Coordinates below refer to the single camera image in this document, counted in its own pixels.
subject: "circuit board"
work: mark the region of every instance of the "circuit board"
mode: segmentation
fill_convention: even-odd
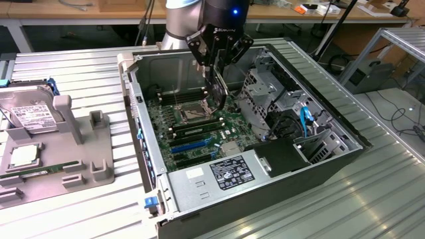
[[[151,100],[148,112],[168,171],[230,156],[258,143],[250,124],[230,98],[222,110],[214,112],[205,100],[168,106]],[[185,150],[196,142],[204,146]]]

